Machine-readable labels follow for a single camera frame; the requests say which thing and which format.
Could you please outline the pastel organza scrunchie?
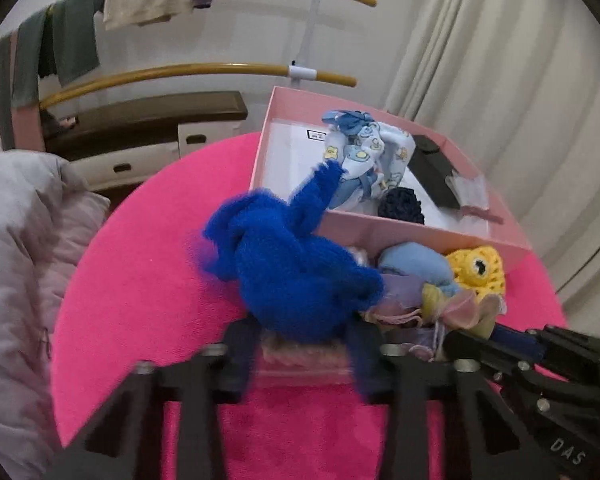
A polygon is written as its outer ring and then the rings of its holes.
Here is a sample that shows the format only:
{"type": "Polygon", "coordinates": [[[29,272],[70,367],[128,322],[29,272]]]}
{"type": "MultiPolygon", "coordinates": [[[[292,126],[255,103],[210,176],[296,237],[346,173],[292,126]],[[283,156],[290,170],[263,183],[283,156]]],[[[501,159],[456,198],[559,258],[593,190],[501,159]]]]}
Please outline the pastel organza scrunchie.
{"type": "Polygon", "coordinates": [[[385,274],[385,295],[363,313],[377,325],[389,344],[424,361],[442,357],[445,336],[453,330],[488,339],[498,316],[506,311],[504,298],[462,289],[452,296],[415,275],[385,274]]]}

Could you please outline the low bench cabinet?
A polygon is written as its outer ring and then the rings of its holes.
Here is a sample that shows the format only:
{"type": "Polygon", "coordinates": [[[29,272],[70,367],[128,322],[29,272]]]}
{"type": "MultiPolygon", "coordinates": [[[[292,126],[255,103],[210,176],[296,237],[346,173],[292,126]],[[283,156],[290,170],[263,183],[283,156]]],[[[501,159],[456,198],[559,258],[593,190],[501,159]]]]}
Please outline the low bench cabinet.
{"type": "Polygon", "coordinates": [[[166,166],[236,136],[248,118],[238,91],[167,94],[76,114],[45,136],[95,191],[146,181],[166,166]]]}

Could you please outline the grey quilted duvet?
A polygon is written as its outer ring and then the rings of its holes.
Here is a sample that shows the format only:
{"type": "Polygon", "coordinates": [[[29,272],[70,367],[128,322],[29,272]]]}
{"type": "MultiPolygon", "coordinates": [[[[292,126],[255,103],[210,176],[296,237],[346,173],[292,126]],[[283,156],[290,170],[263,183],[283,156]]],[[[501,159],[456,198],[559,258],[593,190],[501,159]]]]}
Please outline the grey quilted duvet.
{"type": "Polygon", "coordinates": [[[41,478],[60,448],[50,393],[57,315],[108,210],[65,159],[0,152],[0,465],[9,478],[41,478]]]}

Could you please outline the yellow crochet fish toy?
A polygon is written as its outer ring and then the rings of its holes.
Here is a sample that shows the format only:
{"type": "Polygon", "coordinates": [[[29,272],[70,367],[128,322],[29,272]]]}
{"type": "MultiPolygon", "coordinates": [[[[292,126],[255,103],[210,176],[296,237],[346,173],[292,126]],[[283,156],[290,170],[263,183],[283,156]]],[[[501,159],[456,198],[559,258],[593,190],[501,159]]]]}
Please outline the yellow crochet fish toy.
{"type": "Polygon", "coordinates": [[[459,249],[445,256],[453,273],[452,295],[473,292],[481,301],[496,299],[504,304],[506,281],[500,253],[492,246],[459,249]]]}

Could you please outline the white curtain with trim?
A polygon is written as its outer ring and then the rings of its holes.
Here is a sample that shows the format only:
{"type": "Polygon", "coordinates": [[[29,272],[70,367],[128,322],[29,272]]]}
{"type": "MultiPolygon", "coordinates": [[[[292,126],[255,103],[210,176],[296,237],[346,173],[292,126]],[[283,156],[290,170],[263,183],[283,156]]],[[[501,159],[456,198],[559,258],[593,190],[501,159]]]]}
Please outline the white curtain with trim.
{"type": "Polygon", "coordinates": [[[600,23],[583,0],[417,0],[385,107],[503,197],[573,328],[600,336],[600,23]]]}

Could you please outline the light blue sock ball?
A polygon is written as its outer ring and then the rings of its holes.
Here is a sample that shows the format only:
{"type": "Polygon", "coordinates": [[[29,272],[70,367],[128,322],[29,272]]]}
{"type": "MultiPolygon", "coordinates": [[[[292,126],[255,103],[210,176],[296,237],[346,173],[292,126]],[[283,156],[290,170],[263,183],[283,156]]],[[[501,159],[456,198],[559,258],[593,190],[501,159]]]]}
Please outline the light blue sock ball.
{"type": "Polygon", "coordinates": [[[454,296],[462,289],[444,255],[415,242],[407,242],[385,249],[377,260],[381,273],[415,275],[437,286],[446,296],[454,296]]]}

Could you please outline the pink round table mat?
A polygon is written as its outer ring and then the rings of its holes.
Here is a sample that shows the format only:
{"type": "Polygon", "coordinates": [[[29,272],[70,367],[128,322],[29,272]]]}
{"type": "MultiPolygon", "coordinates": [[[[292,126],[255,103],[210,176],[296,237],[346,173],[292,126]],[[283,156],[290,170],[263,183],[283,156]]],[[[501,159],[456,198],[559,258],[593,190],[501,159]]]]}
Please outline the pink round table mat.
{"type": "MultiPolygon", "coordinates": [[[[260,136],[235,136],[167,166],[105,222],[70,281],[52,343],[58,434],[70,442],[140,360],[188,359],[242,316],[233,287],[202,272],[196,240],[248,188],[260,136]]],[[[349,386],[254,389],[222,409],[234,479],[371,479],[386,413],[349,386]]]]}

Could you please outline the blue knitted cloth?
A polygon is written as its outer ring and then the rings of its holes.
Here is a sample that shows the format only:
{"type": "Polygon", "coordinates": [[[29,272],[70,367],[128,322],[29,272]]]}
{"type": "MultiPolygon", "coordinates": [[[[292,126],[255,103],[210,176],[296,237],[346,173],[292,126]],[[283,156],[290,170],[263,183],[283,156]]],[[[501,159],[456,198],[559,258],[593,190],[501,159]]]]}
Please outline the blue knitted cloth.
{"type": "Polygon", "coordinates": [[[384,296],[377,270],[317,235],[342,175],[338,162],[323,162],[288,202],[262,188],[236,196],[202,231],[213,247],[204,270],[236,283],[266,330],[302,344],[335,338],[352,315],[384,296]]]}

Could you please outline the printed blue baby cloth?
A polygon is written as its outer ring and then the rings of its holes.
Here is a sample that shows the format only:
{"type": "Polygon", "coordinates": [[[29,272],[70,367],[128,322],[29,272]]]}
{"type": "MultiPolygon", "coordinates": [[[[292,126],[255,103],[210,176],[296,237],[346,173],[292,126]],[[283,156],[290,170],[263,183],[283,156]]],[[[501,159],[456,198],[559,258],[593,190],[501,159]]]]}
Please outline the printed blue baby cloth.
{"type": "Polygon", "coordinates": [[[342,170],[330,209],[351,210],[401,184],[416,148],[411,133],[360,110],[330,110],[322,122],[328,127],[323,159],[342,170]]]}

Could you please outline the cotton swabs bag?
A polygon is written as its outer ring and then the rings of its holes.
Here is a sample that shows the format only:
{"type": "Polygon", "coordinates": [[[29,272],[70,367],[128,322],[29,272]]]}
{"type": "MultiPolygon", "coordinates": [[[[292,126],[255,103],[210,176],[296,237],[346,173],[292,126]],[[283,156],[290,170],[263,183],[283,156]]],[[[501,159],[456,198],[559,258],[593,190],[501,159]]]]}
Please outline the cotton swabs bag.
{"type": "Polygon", "coordinates": [[[352,384],[353,374],[347,348],[340,341],[299,344],[265,332],[252,382],[257,388],[341,386],[352,384]]]}

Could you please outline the black leather pouch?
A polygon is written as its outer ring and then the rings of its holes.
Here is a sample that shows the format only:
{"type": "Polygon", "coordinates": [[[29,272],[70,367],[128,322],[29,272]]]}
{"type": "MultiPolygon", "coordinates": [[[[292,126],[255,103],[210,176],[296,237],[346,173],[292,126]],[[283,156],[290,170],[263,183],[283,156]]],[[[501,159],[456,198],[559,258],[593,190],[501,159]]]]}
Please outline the black leather pouch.
{"type": "Polygon", "coordinates": [[[413,139],[416,148],[408,163],[408,169],[437,207],[459,210],[460,204],[446,182],[455,170],[452,162],[428,136],[413,136],[413,139]]]}

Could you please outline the navy crochet scrunchie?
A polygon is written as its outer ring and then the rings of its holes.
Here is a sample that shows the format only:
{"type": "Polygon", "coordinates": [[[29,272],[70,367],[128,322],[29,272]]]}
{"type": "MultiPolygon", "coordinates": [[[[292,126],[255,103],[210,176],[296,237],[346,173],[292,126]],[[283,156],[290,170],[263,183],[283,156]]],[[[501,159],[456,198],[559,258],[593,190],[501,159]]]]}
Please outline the navy crochet scrunchie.
{"type": "Polygon", "coordinates": [[[380,200],[377,208],[380,218],[425,224],[422,203],[412,188],[392,188],[380,200]]]}

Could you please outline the wooden ballet barre stand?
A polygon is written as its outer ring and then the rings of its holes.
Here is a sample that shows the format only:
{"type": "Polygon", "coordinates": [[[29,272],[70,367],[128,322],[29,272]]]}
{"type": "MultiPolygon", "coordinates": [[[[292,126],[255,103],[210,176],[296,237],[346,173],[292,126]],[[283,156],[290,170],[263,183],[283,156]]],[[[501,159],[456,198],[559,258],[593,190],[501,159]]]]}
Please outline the wooden ballet barre stand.
{"type": "MultiPolygon", "coordinates": [[[[35,11],[59,0],[18,0],[0,25],[0,37],[35,11]]],[[[214,0],[210,9],[180,14],[170,22],[105,30],[102,14],[94,18],[99,68],[76,84],[103,76],[163,65],[239,62],[290,65],[298,63],[312,0],[214,0]]],[[[380,18],[376,8],[352,0],[321,0],[306,67],[352,76],[354,88],[302,82],[302,87],[370,105],[377,104],[373,55],[367,40],[370,26],[380,18]]],[[[237,90],[247,108],[247,130],[260,127],[274,84],[284,77],[215,75],[156,79],[102,90],[52,108],[56,117],[76,114],[106,104],[194,91],[237,90]]]]}

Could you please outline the dark green hanging cloth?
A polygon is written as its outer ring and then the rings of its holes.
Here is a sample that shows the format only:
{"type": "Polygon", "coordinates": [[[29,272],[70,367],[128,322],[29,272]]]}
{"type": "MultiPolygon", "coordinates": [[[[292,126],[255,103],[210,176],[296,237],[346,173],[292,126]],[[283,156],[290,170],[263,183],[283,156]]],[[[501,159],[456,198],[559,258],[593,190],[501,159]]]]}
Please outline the dark green hanging cloth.
{"type": "Polygon", "coordinates": [[[94,16],[105,0],[58,0],[18,27],[38,51],[38,81],[55,75],[65,87],[99,66],[94,16]]]}

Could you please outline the grey pink hanging garment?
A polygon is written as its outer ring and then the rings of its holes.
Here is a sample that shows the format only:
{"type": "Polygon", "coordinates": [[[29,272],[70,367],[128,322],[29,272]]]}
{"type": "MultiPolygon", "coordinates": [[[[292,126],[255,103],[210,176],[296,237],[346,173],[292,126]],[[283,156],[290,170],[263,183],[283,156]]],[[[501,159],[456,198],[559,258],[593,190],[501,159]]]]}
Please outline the grey pink hanging garment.
{"type": "Polygon", "coordinates": [[[38,108],[38,51],[18,32],[0,39],[0,139],[3,151],[44,152],[38,108]]]}

